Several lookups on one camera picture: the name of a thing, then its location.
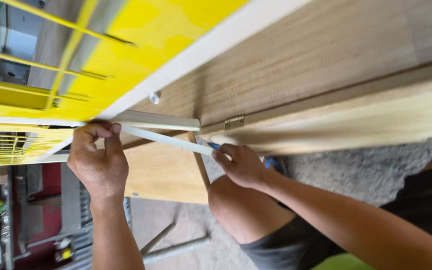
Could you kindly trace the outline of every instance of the right hand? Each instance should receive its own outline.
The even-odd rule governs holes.
[[[231,156],[232,160],[229,160],[225,154]],[[271,173],[256,152],[245,145],[223,144],[219,150],[213,151],[213,158],[226,175],[241,187],[257,189],[264,183],[265,175]]]
[[[93,123],[74,131],[68,167],[91,195],[91,208],[121,205],[128,178],[128,161],[120,140],[121,125]],[[104,138],[105,149],[95,142]]]

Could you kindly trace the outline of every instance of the left hand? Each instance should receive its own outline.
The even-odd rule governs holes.
[[[91,207],[121,205],[128,178],[128,161],[120,140],[121,125],[93,123],[74,131],[68,167],[91,195]],[[95,142],[104,138],[105,149]]]

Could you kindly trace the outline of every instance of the plywood panel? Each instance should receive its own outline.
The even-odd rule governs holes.
[[[428,62],[432,1],[314,0],[131,109],[209,126]]]
[[[432,138],[432,65],[248,115],[244,127],[201,130],[261,154],[410,143]]]
[[[175,138],[196,142],[192,132]],[[125,196],[208,203],[209,180],[200,154],[155,142],[124,153],[129,163]]]

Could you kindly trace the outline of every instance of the yellow grille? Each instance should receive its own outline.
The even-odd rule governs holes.
[[[33,163],[72,133],[67,128],[0,124],[0,166]]]
[[[60,61],[59,66],[50,66],[45,65],[33,61],[28,61],[25,59],[17,58],[11,55],[0,53],[0,59],[9,60],[12,62],[24,64],[24,65],[30,65],[35,67],[40,67],[47,70],[53,70],[57,71],[56,77],[54,79],[54,82],[52,84],[51,89],[43,89],[43,88],[36,88],[36,87],[28,87],[28,86],[22,86],[22,85],[15,85],[11,83],[3,83],[0,82],[0,90],[5,91],[12,91],[12,92],[19,92],[24,93],[28,95],[33,96],[40,96],[44,97],[45,100],[42,99],[34,99],[31,105],[28,104],[1,104],[0,105],[6,105],[16,108],[24,108],[28,110],[37,110],[37,111],[47,111],[49,109],[52,109],[55,107],[55,99],[67,99],[67,100],[73,100],[73,101],[88,101],[90,99],[90,96],[76,96],[76,95],[58,95],[58,89],[61,85],[61,82],[63,80],[63,76],[65,74],[70,74],[74,76],[82,76],[82,77],[88,77],[92,79],[98,79],[98,80],[106,80],[109,76],[107,75],[99,75],[99,74],[93,74],[90,72],[76,72],[68,70],[69,63],[71,61],[71,58],[73,57],[73,54],[83,38],[84,34],[91,35],[93,37],[96,37],[101,40],[110,41],[116,44],[124,45],[124,46],[130,46],[132,48],[136,48],[135,44],[131,42],[125,42],[116,38],[113,38],[111,36],[105,35],[105,34],[99,34],[92,30],[87,29],[87,24],[89,23],[89,20],[91,18],[91,15],[93,14],[93,11],[96,8],[96,5],[98,4],[99,0],[85,0],[83,3],[83,6],[81,7],[81,11],[78,16],[78,20],[76,23],[66,21],[62,18],[59,18],[57,16],[54,16],[52,14],[49,14],[43,10],[37,9],[35,7],[32,7],[28,4],[16,1],[16,0],[0,0],[0,2],[6,3],[8,5],[14,6],[18,9],[27,11],[29,13],[32,13],[36,16],[42,17],[46,20],[53,21],[57,24],[69,27],[73,29],[73,32],[69,38],[68,43],[66,44],[66,47],[64,48],[63,55]],[[18,98],[15,98],[14,100],[27,100],[25,96],[19,96]]]

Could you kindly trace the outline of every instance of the door hinge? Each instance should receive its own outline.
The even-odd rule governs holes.
[[[244,126],[244,116],[239,116],[224,121],[224,130],[235,129],[242,126]]]

